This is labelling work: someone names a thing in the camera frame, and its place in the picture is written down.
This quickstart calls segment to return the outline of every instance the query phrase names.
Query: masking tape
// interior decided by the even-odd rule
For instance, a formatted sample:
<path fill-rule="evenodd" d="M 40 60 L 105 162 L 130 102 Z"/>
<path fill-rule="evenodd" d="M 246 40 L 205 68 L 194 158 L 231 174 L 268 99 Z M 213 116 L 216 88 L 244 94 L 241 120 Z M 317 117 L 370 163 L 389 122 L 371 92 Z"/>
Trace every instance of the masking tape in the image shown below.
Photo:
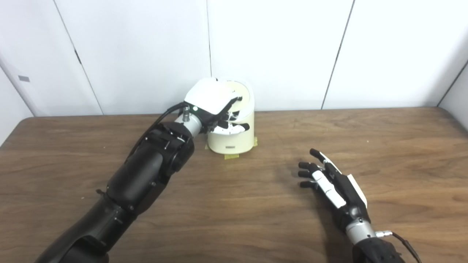
<path fill-rule="evenodd" d="M 224 159 L 227 160 L 227 159 L 234 159 L 234 158 L 239 158 L 239 155 L 238 154 L 225 154 L 224 155 Z"/>

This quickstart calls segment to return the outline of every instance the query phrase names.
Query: white wall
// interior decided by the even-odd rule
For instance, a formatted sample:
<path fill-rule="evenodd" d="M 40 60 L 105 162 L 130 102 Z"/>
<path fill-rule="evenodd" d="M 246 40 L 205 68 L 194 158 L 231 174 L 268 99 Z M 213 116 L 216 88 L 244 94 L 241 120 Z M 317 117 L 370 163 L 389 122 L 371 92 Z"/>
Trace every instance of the white wall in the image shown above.
<path fill-rule="evenodd" d="M 0 68 L 0 146 L 20 121 L 31 116 L 31 111 Z"/>
<path fill-rule="evenodd" d="M 160 113 L 211 73 L 257 110 L 435 106 L 468 59 L 460 0 L 356 1 L 330 85 L 352 0 L 55 2 L 0 0 L 0 66 L 37 116 Z"/>
<path fill-rule="evenodd" d="M 56 0 L 104 114 L 164 112 L 210 77 L 205 0 Z"/>
<path fill-rule="evenodd" d="M 352 0 L 208 0 L 213 76 L 254 89 L 256 110 L 320 109 Z"/>
<path fill-rule="evenodd" d="M 0 60 L 36 116 L 101 114 L 52 0 L 0 0 Z"/>
<path fill-rule="evenodd" d="M 436 106 L 468 59 L 468 1 L 358 0 L 324 109 Z"/>
<path fill-rule="evenodd" d="M 440 107 L 450 112 L 468 130 L 468 67 L 461 72 Z"/>

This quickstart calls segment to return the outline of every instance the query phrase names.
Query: wood grain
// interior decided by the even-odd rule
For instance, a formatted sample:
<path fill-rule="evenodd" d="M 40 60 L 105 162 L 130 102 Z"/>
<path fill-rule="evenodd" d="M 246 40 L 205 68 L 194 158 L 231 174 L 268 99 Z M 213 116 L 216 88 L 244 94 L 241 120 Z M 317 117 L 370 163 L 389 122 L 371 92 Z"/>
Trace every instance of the wood grain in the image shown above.
<path fill-rule="evenodd" d="M 21 122 L 0 147 L 2 262 L 33 262 L 87 212 L 154 120 Z M 197 137 L 192 158 L 111 262 L 351 262 L 324 198 L 297 186 L 297 163 L 315 161 L 311 147 L 354 174 L 376 230 L 410 240 L 424 263 L 468 261 L 468 133 L 444 110 L 258 112 L 256 136 L 259 146 L 230 160 Z"/>

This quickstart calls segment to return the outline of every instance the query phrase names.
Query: robotic hand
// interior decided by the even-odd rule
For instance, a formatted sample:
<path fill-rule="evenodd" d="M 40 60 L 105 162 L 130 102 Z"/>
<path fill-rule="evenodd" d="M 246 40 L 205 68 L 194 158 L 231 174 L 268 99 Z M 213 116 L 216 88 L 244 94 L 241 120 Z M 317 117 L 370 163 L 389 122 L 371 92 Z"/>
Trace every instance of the robotic hand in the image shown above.
<path fill-rule="evenodd" d="M 323 167 L 310 162 L 300 162 L 299 177 L 308 178 L 301 182 L 302 188 L 313 188 L 325 194 L 333 204 L 335 225 L 346 233 L 353 243 L 354 263 L 404 263 L 395 247 L 383 239 L 393 235 L 410 251 L 418 263 L 417 253 L 408 241 L 391 231 L 375 232 L 367 213 L 367 200 L 352 175 L 343 175 L 340 170 L 321 152 L 311 149 L 310 154 L 317 158 Z"/>
<path fill-rule="evenodd" d="M 36 263 L 107 263 L 107 252 L 138 215 L 162 193 L 194 151 L 193 138 L 213 131 L 229 118 L 228 110 L 242 97 L 215 78 L 200 80 L 184 102 L 169 108 L 137 141 L 112 176 L 106 192 L 75 225 L 54 241 Z M 174 122 L 160 122 L 181 110 Z"/>

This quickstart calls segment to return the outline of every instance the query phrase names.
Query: white cylindrical object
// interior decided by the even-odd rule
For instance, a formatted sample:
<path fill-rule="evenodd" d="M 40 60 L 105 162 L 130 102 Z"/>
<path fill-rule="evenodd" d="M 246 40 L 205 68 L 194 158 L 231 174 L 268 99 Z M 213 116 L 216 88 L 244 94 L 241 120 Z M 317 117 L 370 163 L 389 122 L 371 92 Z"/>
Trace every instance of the white cylindrical object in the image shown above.
<path fill-rule="evenodd" d="M 249 124 L 247 131 L 238 134 L 208 134 L 208 146 L 216 153 L 239 154 L 248 152 L 254 146 L 254 94 L 250 85 L 243 80 L 235 78 L 223 78 L 222 81 L 234 91 L 242 95 L 242 101 L 236 102 L 229 109 L 229 112 L 239 111 L 239 115 L 233 124 Z"/>

